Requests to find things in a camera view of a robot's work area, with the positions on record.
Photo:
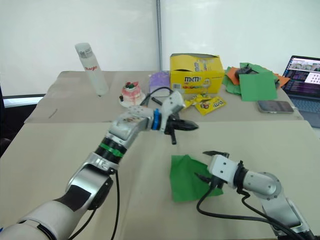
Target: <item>red label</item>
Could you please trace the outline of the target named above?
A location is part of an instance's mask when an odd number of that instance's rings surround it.
[[[85,67],[84,69],[87,70],[87,71],[94,71],[97,68],[98,68],[97,66],[93,66],[93,67]]]

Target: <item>green band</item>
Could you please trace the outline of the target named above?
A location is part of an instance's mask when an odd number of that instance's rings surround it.
[[[113,155],[115,155],[116,157],[123,157],[124,154],[122,152],[120,152],[117,149],[113,149],[112,147],[109,147],[108,145],[104,144],[104,143],[100,143],[99,145],[101,148],[104,148],[105,150],[108,150],[109,152],[111,152]]]

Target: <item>cardboard box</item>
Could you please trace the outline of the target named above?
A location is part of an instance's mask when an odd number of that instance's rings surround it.
[[[174,53],[170,57],[170,86],[182,94],[216,94],[224,75],[217,55]]]

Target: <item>laptop keyboard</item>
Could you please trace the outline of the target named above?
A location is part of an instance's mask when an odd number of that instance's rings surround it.
[[[320,113],[320,102],[302,99],[291,99],[293,104],[300,110],[311,113]]]

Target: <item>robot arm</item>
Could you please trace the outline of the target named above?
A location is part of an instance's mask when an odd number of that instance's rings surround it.
[[[174,129],[190,131],[198,126],[191,121],[171,117],[184,107],[178,91],[172,93],[161,110],[132,106],[111,125],[95,152],[89,154],[71,177],[65,194],[44,203],[17,224],[5,228],[0,240],[67,240],[87,210],[99,208],[113,184],[114,174],[127,149],[141,131]]]
[[[316,240],[306,220],[295,204],[285,196],[284,189],[277,179],[268,172],[253,172],[244,168],[243,162],[228,159],[228,153],[204,152],[213,156],[208,171],[215,177],[227,183],[231,188],[246,189],[259,198],[266,215],[278,220],[301,235],[306,240]],[[288,239],[287,235],[274,228],[272,230],[279,239]]]

